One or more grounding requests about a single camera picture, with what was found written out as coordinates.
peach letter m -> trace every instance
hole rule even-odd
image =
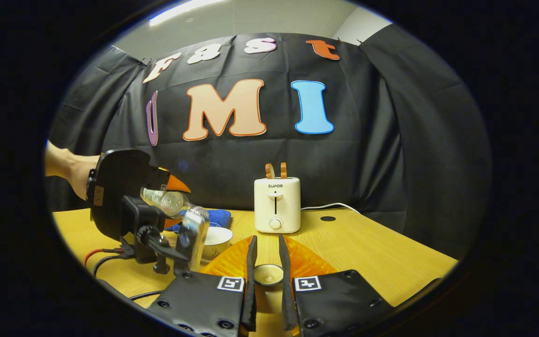
[[[209,131],[203,128],[203,117],[216,136],[220,136],[230,116],[234,113],[234,124],[229,132],[233,136],[257,136],[267,127],[261,123],[259,115],[259,90],[263,81],[258,79],[241,80],[235,83],[225,100],[219,96],[213,85],[197,85],[186,90],[191,97],[189,128],[182,134],[187,141],[201,140]]]

black backdrop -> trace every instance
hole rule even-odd
[[[99,34],[152,4],[160,6],[0,4],[0,330],[169,334],[102,292],[69,256],[39,188],[41,149],[73,74],[116,32]],[[539,2],[371,6],[459,72],[484,113],[494,154],[493,196],[477,245],[400,316],[393,334],[539,335]]]
[[[277,48],[247,54],[246,42],[271,37]],[[313,52],[307,40],[336,47],[340,60]],[[220,54],[187,64],[220,44]],[[182,53],[159,77],[143,83],[157,60]],[[259,136],[227,132],[185,141],[191,98],[211,84],[221,98],[245,79],[261,79]],[[295,130],[301,107],[293,81],[320,81],[327,134]],[[145,106],[158,92],[158,142],[152,146]],[[287,162],[301,179],[303,207],[341,202],[453,258],[467,252],[485,213],[490,153],[481,113],[455,72],[397,25],[357,46],[304,34],[245,34],[202,41],[160,55],[147,66],[115,47],[88,65],[63,100],[50,134],[81,155],[134,147],[152,156],[205,207],[253,209],[253,184],[265,163]],[[62,179],[47,179],[53,211],[86,207]]]

knob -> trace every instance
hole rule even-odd
[[[273,218],[272,220],[269,220],[269,226],[273,229],[279,229],[282,227],[282,220]]]

wooden table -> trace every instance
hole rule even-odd
[[[256,265],[282,265],[278,255],[278,235],[257,232],[252,211],[231,213],[230,229],[234,234],[231,243],[257,235]],[[97,230],[90,220],[89,209],[55,212],[53,216],[68,248],[81,264],[86,254],[94,249],[119,247],[117,241]],[[322,216],[334,216],[336,220],[326,222],[320,220]],[[164,233],[170,241],[175,241],[174,233]],[[393,307],[433,279],[445,276],[457,263],[455,259],[349,209],[302,211],[301,230],[287,235],[312,249],[338,271],[356,269]],[[97,253],[88,259],[89,273],[104,256],[109,254]],[[138,264],[135,260],[110,260],[99,268],[97,277],[128,297],[163,290],[174,276],[172,273],[155,273],[153,265]],[[156,296],[150,296],[135,302],[146,308],[155,299]],[[291,332],[282,330],[282,314],[257,313],[257,331],[250,336],[291,336]]]

blue towel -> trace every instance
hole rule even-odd
[[[207,212],[209,212],[209,226],[210,227],[223,227],[228,228],[230,225],[230,219],[232,217],[232,214],[230,214],[229,211],[226,211],[225,209],[208,209]],[[184,215],[186,211],[181,211],[180,215]],[[166,228],[165,230],[171,231],[174,233],[178,232],[178,228],[180,228],[180,222],[179,224],[175,224],[169,228]]]

